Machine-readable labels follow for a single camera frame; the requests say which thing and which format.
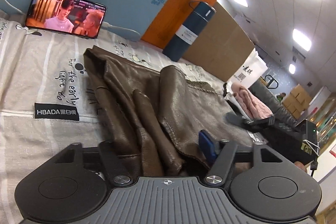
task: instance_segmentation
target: bed sheet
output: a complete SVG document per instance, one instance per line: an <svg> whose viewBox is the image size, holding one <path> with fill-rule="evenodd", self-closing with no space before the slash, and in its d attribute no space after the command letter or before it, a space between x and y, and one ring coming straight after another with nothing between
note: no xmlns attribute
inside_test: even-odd
<svg viewBox="0 0 336 224"><path fill-rule="evenodd" d="M39 30L0 18L0 223L18 224L14 200L18 182L72 142L96 146L108 138L100 107L83 66L94 45L160 71L180 68L192 81L206 81L222 93L223 82L184 60L172 62L145 42L127 41L101 30L97 39ZM79 121L34 119L34 103L77 107Z"/></svg>

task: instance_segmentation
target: phone screen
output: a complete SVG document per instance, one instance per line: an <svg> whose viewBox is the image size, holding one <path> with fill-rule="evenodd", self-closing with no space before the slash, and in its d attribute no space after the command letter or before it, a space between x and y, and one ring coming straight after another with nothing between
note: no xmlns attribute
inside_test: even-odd
<svg viewBox="0 0 336 224"><path fill-rule="evenodd" d="M31 0L25 25L97 38L106 7L87 0Z"/></svg>

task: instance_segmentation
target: brown leather jacket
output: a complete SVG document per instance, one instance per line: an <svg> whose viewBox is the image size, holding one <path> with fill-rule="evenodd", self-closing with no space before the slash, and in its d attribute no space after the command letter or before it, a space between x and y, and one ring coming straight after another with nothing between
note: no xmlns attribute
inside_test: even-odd
<svg viewBox="0 0 336 224"><path fill-rule="evenodd" d="M115 153L133 177L197 175L207 163L198 132L251 146L245 130L226 122L232 111L205 82L191 82L171 65L160 72L94 46L85 69L105 116Z"/></svg>

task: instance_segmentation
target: fabric tag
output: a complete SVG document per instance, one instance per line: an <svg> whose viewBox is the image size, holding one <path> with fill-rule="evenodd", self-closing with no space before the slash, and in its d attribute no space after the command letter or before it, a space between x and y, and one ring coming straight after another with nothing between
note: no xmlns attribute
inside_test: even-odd
<svg viewBox="0 0 336 224"><path fill-rule="evenodd" d="M79 121L79 114L75 106L35 103L34 118Z"/></svg>
<svg viewBox="0 0 336 224"><path fill-rule="evenodd" d="M194 34L191 30L189 30L184 25L181 25L177 32L175 33L179 38L181 38L183 41L187 42L188 44L194 43L196 38L198 37L197 34Z"/></svg>

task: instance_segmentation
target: thermos lid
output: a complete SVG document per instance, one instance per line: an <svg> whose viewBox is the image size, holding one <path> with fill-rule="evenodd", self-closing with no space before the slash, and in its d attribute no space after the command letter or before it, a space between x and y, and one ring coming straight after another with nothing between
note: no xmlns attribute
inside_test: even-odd
<svg viewBox="0 0 336 224"><path fill-rule="evenodd" d="M216 13L216 10L206 2L200 1L193 12L209 21Z"/></svg>

